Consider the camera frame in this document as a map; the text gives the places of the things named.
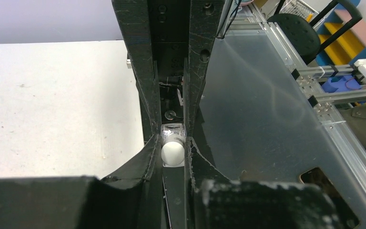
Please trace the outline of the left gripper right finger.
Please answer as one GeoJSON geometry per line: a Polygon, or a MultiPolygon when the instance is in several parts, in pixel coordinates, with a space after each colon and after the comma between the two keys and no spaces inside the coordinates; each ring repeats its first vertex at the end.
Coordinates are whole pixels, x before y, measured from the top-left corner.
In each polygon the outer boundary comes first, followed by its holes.
{"type": "Polygon", "coordinates": [[[329,196],[294,182],[231,180],[185,141],[187,229],[341,229],[329,196]]]}

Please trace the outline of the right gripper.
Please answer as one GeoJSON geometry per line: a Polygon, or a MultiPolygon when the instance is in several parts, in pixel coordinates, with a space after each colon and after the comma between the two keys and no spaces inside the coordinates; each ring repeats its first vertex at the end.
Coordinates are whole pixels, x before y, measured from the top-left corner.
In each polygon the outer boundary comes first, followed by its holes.
{"type": "Polygon", "coordinates": [[[144,127],[149,135],[160,133],[161,120],[182,123],[183,111],[186,133],[193,133],[224,4],[224,0],[112,1],[148,116],[144,127]]]}

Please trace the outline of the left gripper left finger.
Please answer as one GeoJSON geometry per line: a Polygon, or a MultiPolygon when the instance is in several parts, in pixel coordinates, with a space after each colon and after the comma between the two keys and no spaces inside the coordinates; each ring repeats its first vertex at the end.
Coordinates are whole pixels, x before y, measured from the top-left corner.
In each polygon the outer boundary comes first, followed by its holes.
{"type": "Polygon", "coordinates": [[[0,179],[0,229],[159,229],[162,139],[108,176],[0,179]]]}

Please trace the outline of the clear nail polish bottle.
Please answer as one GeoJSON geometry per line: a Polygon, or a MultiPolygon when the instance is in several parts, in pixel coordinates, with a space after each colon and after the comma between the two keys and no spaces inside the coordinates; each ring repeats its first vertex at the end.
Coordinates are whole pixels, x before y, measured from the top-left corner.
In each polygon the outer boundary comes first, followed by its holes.
{"type": "Polygon", "coordinates": [[[162,145],[163,145],[165,138],[172,134],[181,135],[182,137],[184,137],[186,139],[186,133],[185,133],[185,128],[184,128],[183,124],[179,124],[179,123],[164,124],[164,125],[162,125],[161,130],[162,130],[161,136],[163,138],[162,145]]]}

